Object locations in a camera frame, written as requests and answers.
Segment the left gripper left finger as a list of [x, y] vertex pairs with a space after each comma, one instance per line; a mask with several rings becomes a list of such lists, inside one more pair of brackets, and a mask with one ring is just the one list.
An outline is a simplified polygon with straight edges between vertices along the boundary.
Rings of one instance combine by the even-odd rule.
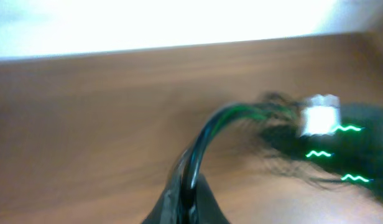
[[182, 174], [191, 153], [191, 149], [186, 149], [178, 157], [178, 160], [169, 172], [163, 192], [142, 224], [177, 223]]

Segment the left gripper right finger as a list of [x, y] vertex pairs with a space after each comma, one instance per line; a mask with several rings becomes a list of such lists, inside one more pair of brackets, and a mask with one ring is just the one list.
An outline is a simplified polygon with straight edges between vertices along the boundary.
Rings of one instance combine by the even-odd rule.
[[196, 183], [196, 216], [199, 224], [230, 224], [203, 174]]

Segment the black cable silver plug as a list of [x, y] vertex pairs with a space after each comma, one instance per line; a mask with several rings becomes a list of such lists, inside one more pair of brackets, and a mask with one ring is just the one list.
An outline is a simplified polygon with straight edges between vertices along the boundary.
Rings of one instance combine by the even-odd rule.
[[295, 121], [297, 119], [297, 113], [292, 109], [275, 103], [232, 103], [213, 113], [189, 147], [191, 155], [187, 159], [183, 170], [180, 189], [184, 219], [188, 220], [189, 223], [196, 223], [198, 220], [196, 211], [198, 175], [205, 151], [216, 135], [239, 119], [251, 119], [261, 122], [273, 116], [280, 116], [286, 121]]

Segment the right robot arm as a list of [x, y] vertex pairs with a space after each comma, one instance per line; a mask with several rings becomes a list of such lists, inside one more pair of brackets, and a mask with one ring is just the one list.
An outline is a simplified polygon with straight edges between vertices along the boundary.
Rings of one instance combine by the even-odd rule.
[[275, 115], [279, 123], [259, 133], [271, 172], [322, 189], [357, 185], [383, 204], [382, 107], [342, 104], [330, 94], [296, 100], [272, 92], [262, 101], [282, 109]]

